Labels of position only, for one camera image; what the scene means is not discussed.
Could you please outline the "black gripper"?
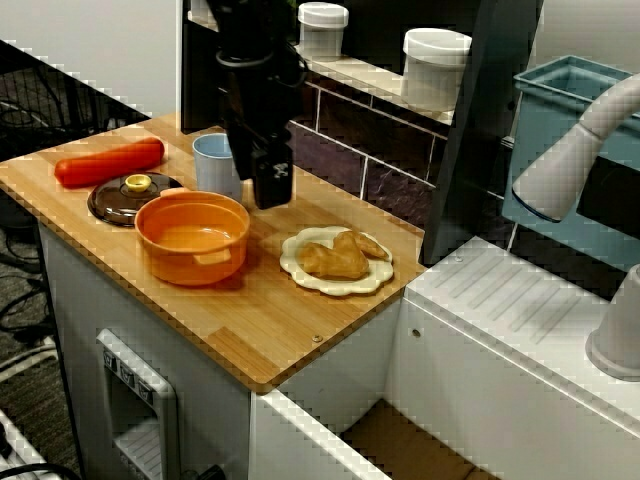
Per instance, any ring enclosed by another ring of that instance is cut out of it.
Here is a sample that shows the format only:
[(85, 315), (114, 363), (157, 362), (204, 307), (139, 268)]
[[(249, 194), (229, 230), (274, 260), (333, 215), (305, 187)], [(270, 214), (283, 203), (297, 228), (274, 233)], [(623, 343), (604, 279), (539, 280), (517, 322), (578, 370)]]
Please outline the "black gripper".
[(261, 210), (291, 200), (293, 155), (287, 125), (302, 112), (308, 66), (287, 41), (223, 43), (216, 52), (226, 93), (224, 125), (236, 171), (253, 179)]

